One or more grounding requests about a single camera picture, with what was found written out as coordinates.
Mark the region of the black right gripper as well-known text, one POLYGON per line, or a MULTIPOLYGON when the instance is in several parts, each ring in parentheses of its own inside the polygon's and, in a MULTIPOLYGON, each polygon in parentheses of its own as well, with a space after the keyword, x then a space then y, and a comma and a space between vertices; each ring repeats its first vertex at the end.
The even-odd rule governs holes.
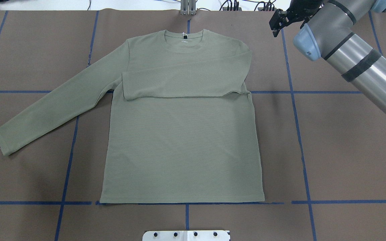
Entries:
POLYGON ((322 6, 323 0, 292 0, 287 10, 277 9, 269 21, 273 37, 277 37, 284 27, 295 22, 302 22, 302 28, 322 6))

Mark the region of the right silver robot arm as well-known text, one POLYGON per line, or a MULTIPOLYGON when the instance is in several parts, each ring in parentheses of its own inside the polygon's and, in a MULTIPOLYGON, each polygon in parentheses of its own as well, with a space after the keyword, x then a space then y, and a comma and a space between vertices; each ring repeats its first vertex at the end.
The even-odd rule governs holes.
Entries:
POLYGON ((386 0, 293 0, 269 21, 273 36, 302 22, 294 46, 311 61, 322 58, 386 114, 386 58, 352 32, 369 11, 380 13, 386 0))

